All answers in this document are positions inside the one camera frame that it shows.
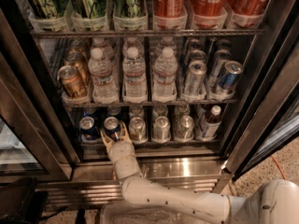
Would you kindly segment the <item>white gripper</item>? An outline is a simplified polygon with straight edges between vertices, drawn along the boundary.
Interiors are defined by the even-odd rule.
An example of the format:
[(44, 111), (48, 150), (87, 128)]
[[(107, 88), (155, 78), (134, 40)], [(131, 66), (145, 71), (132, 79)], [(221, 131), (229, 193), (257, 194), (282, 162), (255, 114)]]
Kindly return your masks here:
[(124, 165), (134, 165), (136, 163), (135, 148), (130, 142), (131, 138), (127, 131), (125, 123), (121, 120), (120, 126), (122, 130), (121, 140), (117, 143), (106, 135), (104, 130), (100, 131), (102, 141), (107, 149), (108, 157), (110, 161), (117, 165), (118, 163), (123, 163)]

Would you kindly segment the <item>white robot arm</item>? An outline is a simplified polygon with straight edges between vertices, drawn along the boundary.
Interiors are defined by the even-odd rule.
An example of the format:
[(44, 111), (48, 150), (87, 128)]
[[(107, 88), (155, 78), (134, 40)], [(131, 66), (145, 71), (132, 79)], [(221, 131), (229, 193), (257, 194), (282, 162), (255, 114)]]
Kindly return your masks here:
[(270, 180), (249, 197), (164, 187), (141, 174), (128, 132), (100, 134), (130, 204), (164, 206), (210, 224), (299, 224), (299, 186), (291, 181)]

